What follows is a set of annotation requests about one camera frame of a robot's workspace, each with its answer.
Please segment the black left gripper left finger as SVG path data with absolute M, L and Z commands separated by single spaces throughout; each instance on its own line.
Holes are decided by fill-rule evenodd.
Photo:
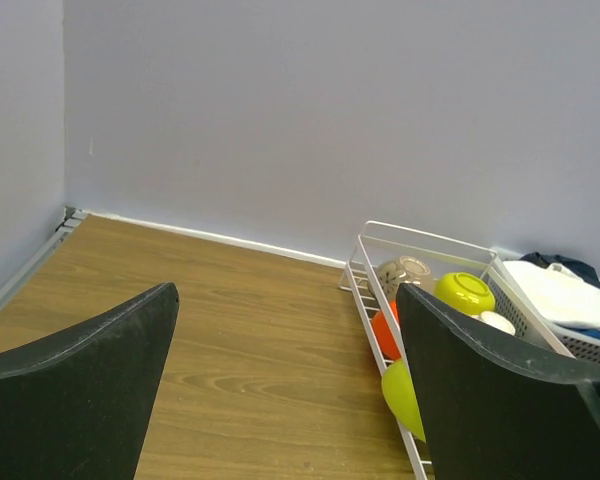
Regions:
M 158 284 L 0 352 L 0 479 L 132 479 L 174 335 Z

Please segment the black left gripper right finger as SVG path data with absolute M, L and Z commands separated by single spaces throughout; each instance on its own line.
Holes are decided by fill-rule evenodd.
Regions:
M 405 360 L 438 479 L 600 479 L 600 364 L 397 292 Z

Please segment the white bowl orange pattern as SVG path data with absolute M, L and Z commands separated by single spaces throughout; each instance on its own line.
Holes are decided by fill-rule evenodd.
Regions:
M 509 335 L 516 335 L 515 326 L 507 318 L 494 311 L 484 311 L 480 314 L 472 315 L 472 318 Z

